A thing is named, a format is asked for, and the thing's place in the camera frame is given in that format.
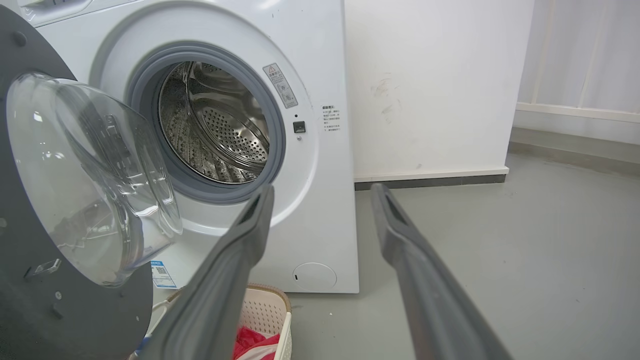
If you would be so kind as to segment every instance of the transparent door glass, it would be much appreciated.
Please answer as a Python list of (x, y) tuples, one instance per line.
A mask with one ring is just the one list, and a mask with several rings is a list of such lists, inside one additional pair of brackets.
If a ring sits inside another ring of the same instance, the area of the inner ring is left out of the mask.
[(135, 111), (90, 86), (40, 74), (12, 83), (6, 109), (31, 205), (89, 279), (122, 284), (182, 233), (157, 138)]

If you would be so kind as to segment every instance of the white washing machine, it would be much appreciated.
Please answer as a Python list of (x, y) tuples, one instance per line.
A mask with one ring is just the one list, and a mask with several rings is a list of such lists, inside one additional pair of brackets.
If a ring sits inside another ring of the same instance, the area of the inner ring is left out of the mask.
[(155, 129), (184, 226), (152, 262), (156, 286), (184, 286), (271, 183), (268, 246), (250, 280), (358, 292), (341, 0), (17, 5), (78, 81)]

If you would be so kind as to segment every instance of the concrete floor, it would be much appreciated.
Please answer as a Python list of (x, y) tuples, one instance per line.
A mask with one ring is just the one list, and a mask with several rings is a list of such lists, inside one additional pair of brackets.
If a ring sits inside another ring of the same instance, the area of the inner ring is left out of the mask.
[[(509, 156), (504, 184), (394, 190), (517, 360), (637, 359), (640, 181)], [(369, 192), (361, 293), (290, 294), (293, 359), (413, 359)]]

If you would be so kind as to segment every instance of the warning label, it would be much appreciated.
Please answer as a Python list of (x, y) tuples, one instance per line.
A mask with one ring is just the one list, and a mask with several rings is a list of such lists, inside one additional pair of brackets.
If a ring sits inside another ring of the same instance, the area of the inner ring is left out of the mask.
[(340, 131), (340, 110), (333, 105), (322, 107), (322, 120), (324, 131)]
[(296, 100), (296, 96), (293, 95), (293, 90), (291, 90), (287, 79), (285, 79), (278, 65), (272, 63), (271, 65), (267, 65), (262, 69), (267, 74), (267, 76), (269, 76), (269, 79), (271, 80), (273, 86), (275, 86), (276, 90), (278, 90), (278, 94), (280, 94), (280, 98), (284, 103), (285, 109), (292, 108), (293, 106), (298, 105), (298, 100)]

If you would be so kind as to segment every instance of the white plastic basket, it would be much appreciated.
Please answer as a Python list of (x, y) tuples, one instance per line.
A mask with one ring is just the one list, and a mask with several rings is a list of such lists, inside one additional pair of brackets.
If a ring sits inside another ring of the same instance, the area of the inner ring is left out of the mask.
[(240, 326), (267, 337), (280, 334), (274, 359), (291, 359), (291, 303), (279, 289), (249, 284), (244, 294)]

